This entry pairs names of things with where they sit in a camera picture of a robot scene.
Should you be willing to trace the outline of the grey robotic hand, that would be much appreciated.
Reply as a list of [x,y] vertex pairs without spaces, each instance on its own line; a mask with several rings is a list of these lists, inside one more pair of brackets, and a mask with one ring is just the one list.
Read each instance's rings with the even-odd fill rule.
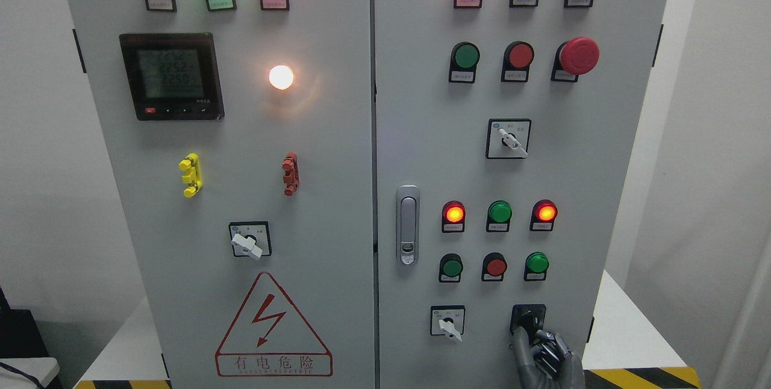
[[586,388],[581,357],[559,334],[537,331],[531,340],[521,326],[511,345],[521,388]]

